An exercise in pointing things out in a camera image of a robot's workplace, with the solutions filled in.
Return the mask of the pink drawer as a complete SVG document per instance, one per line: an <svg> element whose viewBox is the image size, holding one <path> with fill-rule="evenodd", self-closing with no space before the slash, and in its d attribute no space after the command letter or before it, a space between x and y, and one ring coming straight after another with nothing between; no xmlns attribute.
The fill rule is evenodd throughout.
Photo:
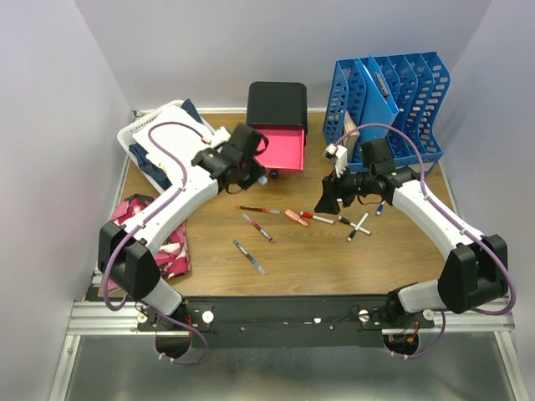
<svg viewBox="0 0 535 401"><path fill-rule="evenodd" d="M300 126L256 125L253 128L268 139L259 145L256 157L271 179L303 172L306 131Z"/></svg>

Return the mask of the orange cover paperback book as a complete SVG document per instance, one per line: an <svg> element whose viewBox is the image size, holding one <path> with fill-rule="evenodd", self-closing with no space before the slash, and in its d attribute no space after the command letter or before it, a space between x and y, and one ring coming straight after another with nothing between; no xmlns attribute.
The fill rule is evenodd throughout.
<svg viewBox="0 0 535 401"><path fill-rule="evenodd" d="M357 145L359 139L359 131L355 130L356 124L351 118L349 112L345 113L344 116L344 131L343 134L346 135L348 132L352 131L350 136L347 136L343 141L343 146L347 149L348 154L352 155L354 153L354 148Z"/></svg>

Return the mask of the blue file folder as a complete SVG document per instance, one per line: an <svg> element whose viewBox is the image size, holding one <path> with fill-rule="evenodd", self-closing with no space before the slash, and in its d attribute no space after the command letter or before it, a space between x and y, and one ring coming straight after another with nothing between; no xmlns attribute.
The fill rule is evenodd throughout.
<svg viewBox="0 0 535 401"><path fill-rule="evenodd" d="M362 58L358 58L356 63L365 86L364 101L359 118L359 125L365 125L365 128L359 131L359 140L364 143L384 138L387 135L387 130L382 125L391 126L399 113L399 109L375 58L367 58L365 62Z"/></svg>

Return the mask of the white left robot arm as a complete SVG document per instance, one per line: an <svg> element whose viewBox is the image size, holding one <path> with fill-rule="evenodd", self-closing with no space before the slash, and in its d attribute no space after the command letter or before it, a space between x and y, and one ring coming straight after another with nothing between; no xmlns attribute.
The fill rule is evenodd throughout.
<svg viewBox="0 0 535 401"><path fill-rule="evenodd" d="M155 309L168 330L185 320L185 299L162 276L155 256L170 234L197 208L230 185L246 190L261 181L265 169L256 156L269 146L257 130L238 124L233 132L206 139L182 122L154 124L146 133L156 150L171 160L171 187L141 213L99 232L98 268L136 301Z"/></svg>

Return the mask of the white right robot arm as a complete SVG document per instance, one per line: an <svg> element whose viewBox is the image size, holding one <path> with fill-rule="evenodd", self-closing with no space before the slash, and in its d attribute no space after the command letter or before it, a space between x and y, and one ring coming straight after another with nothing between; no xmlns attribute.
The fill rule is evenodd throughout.
<svg viewBox="0 0 535 401"><path fill-rule="evenodd" d="M445 259L437 279L387 294L384 310L390 325L403 327L426 309L477 311L512 293L506 277L507 244L500 236L486 236L466 224L428 189L423 175L396 166L386 140L366 142L361 150L366 170L352 172L345 147L326 147L324 156L333 161L334 170L322 179L323 194L315 211L338 215L354 199L378 195L408 216Z"/></svg>

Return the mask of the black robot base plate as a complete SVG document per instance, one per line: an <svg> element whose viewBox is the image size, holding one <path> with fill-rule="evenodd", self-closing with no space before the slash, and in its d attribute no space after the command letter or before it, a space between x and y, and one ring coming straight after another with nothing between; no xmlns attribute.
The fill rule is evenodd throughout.
<svg viewBox="0 0 535 401"><path fill-rule="evenodd" d="M388 332L435 326L422 313L389 317L383 295L190 297L174 318L209 348L380 348Z"/></svg>

